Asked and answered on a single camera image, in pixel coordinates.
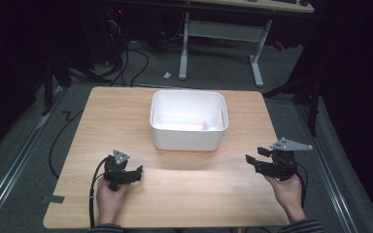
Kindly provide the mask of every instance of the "white metal desk leg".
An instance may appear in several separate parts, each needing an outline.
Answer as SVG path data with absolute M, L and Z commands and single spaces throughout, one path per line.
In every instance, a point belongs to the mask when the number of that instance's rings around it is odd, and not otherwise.
M 180 80 L 187 78 L 187 37 L 189 34 L 189 13 L 186 13 L 186 23 L 184 28 L 184 47 L 183 53 L 181 54 L 181 64 L 180 64 Z
M 258 60 L 259 56 L 261 55 L 262 48 L 265 44 L 266 37 L 268 36 L 269 28 L 271 27 L 272 20 L 268 19 L 265 23 L 265 26 L 261 32 L 261 36 L 259 39 L 258 43 L 258 48 L 256 50 L 255 55 L 250 56 L 250 61 L 251 61 L 251 67 L 253 68 L 253 73 L 254 73 L 254 79 L 255 79 L 255 85 L 258 87 L 263 87 L 263 81 L 262 81 L 262 76 L 261 73 L 259 72 L 259 67 L 258 67 Z

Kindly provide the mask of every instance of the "striped sleeve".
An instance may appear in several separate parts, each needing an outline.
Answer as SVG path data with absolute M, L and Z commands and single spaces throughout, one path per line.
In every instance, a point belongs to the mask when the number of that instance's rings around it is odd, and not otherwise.
M 122 228 L 118 225 L 105 224 L 98 225 L 87 231 L 87 233 L 123 233 Z
M 280 233 L 323 233 L 323 228 L 317 219 L 306 218 L 283 227 Z

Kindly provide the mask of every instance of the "desk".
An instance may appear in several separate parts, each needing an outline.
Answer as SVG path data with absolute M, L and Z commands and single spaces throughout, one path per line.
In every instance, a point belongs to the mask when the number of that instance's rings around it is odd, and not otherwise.
M 47 228 L 88 228 L 88 194 L 99 162 L 118 149 L 131 156 L 127 170 L 144 165 L 140 182 L 125 197 L 117 223 L 127 228 L 212 227 L 288 224 L 270 184 L 247 164 L 245 154 L 277 140 L 262 95 L 218 91 L 229 127 L 216 151 L 157 150 L 149 115 L 154 88 L 95 87 L 54 195 Z M 95 219 L 97 207 L 95 202 Z
M 190 0 L 195 3 L 220 4 L 234 7 L 256 8 L 270 11 L 287 11 L 295 13 L 312 13 L 314 8 L 308 4 L 303 7 L 298 3 L 290 4 L 271 0 L 257 0 L 250 2 L 249 0 Z M 189 13 L 186 13 L 186 21 L 184 26 L 184 45 L 181 54 L 180 62 L 180 80 L 187 78 L 187 43 L 189 36 L 209 37 L 226 40 L 237 40 L 246 42 L 255 42 L 257 47 L 254 50 L 254 55 L 250 55 L 250 64 L 254 74 L 255 85 L 263 87 L 262 76 L 259 72 L 258 60 L 268 36 L 272 20 L 267 19 L 263 27 L 237 25 L 229 23 L 217 23 L 201 20 L 189 20 Z

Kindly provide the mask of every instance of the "person's hand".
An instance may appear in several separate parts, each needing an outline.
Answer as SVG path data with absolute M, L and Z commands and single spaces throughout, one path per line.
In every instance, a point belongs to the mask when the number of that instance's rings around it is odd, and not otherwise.
M 119 209 L 123 202 L 123 197 L 129 184 L 122 185 L 118 191 L 109 188 L 109 183 L 101 177 L 98 181 L 96 191 L 96 202 L 99 210 L 99 225 L 115 222 Z
M 292 175 L 288 180 L 280 182 L 275 178 L 264 176 L 274 189 L 275 198 L 287 213 L 290 223 L 306 218 L 301 206 L 302 183 L 296 175 Z

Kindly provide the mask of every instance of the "white plastic container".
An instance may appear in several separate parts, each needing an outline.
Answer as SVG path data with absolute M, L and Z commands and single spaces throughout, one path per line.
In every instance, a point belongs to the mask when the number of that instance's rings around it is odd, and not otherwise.
M 160 90 L 153 95 L 150 123 L 160 150 L 212 151 L 220 146 L 228 114 L 219 93 Z

